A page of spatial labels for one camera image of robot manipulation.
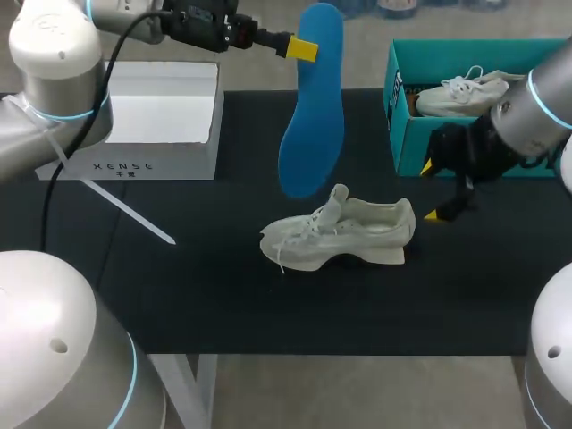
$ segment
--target gray floor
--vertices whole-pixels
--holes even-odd
[[[311,0],[241,0],[269,29],[295,30]],[[0,92],[20,89],[8,49],[17,13],[0,0]],[[567,37],[569,0],[512,0],[500,13],[425,8],[412,21],[346,23],[344,85],[381,87],[393,38]],[[104,35],[109,54],[114,37]],[[227,89],[296,87],[295,63],[263,48],[211,55],[130,42],[122,59],[220,61]],[[522,429],[509,357],[251,357],[220,362],[214,429]]]
[[[524,429],[507,357],[221,357],[214,429]]]

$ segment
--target xense logo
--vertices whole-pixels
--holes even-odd
[[[395,81],[393,81],[393,92],[391,93],[391,100],[387,106],[387,128],[391,131],[391,118],[393,117],[393,110],[397,107],[397,102],[400,98],[400,89],[403,86],[403,79],[399,70],[395,73]]]
[[[146,170],[153,170],[153,165],[151,163],[149,164],[145,164],[143,166],[141,166],[140,164],[123,164],[123,163],[118,163],[118,164],[104,164],[104,166],[102,167],[101,164],[93,164],[93,169],[94,170],[140,170],[141,168],[144,168]]]

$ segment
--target blue light ring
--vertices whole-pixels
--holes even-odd
[[[91,0],[86,0],[86,15],[93,22],[93,14],[91,12]]]
[[[101,104],[101,106],[103,107],[105,105],[105,103],[107,103],[107,100],[109,100],[109,92],[107,93],[107,96],[105,97],[105,100],[103,101],[103,103]],[[76,114],[73,116],[54,116],[52,114],[45,114],[44,112],[40,112],[37,108],[35,108],[33,105],[30,105],[30,107],[32,108],[32,110],[42,116],[43,118],[46,119],[50,119],[52,121],[59,121],[59,122],[69,122],[69,121],[76,121],[78,119],[83,119],[83,118],[87,118],[88,116],[90,116],[91,114],[93,114],[93,110],[90,110],[89,112],[85,112],[84,114]]]
[[[530,389],[528,388],[528,366],[525,366],[525,386],[526,386],[526,393],[528,394],[528,399],[530,400],[530,404],[533,406],[536,415],[538,416],[538,418],[540,418],[540,421],[543,422],[543,425],[546,429],[551,429],[550,425],[546,423],[546,420],[544,420],[544,417],[541,416],[540,411],[538,411],[538,408],[534,404],[533,397],[530,394]]]
[[[562,121],[558,116],[556,116],[551,109],[548,108],[548,106],[546,106],[544,104],[544,102],[540,99],[540,96],[538,95],[538,92],[536,91],[536,86],[534,85],[533,82],[533,71],[530,71],[530,73],[528,73],[528,87],[530,89],[530,93],[532,94],[534,101],[536,102],[536,104],[538,104],[538,106],[546,113],[546,115],[551,118],[553,121],[555,121],[559,126],[566,128],[568,130],[572,130],[572,125],[570,125],[567,122]]]
[[[115,427],[119,424],[119,421],[122,419],[123,414],[125,414],[125,410],[131,401],[133,391],[135,390],[135,382],[137,381],[137,351],[135,349],[135,343],[133,342],[133,339],[128,332],[127,336],[129,337],[131,342],[131,350],[133,351],[133,373],[131,374],[131,384],[129,386],[129,390],[127,391],[127,395],[125,396],[125,400],[123,401],[122,407],[119,409],[119,412],[117,413],[117,416],[115,416],[113,422],[107,426],[107,429],[115,429]]]

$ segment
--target shoebox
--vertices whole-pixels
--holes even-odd
[[[215,178],[224,93],[216,63],[118,62],[109,84],[114,128],[78,151],[76,177],[98,181]],[[49,180],[57,162],[37,169]]]
[[[528,74],[564,42],[563,39],[394,40],[387,64],[383,106],[398,175],[419,175],[433,130],[445,122],[468,125],[476,119],[414,116],[415,94],[440,86],[442,80],[465,76],[474,65],[483,67],[485,74],[496,70]],[[515,167],[506,175],[548,177],[553,172],[544,163],[529,170]]]

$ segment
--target teal shoe box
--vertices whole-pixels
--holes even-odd
[[[466,76],[474,65],[484,74],[501,70],[528,74],[565,43],[564,39],[400,39],[390,47],[383,106],[388,119],[395,170],[418,176],[425,163],[431,132],[445,122],[468,125],[476,118],[414,117],[406,93],[441,85],[442,80]],[[515,167],[511,177],[552,177],[546,163],[534,169]]]

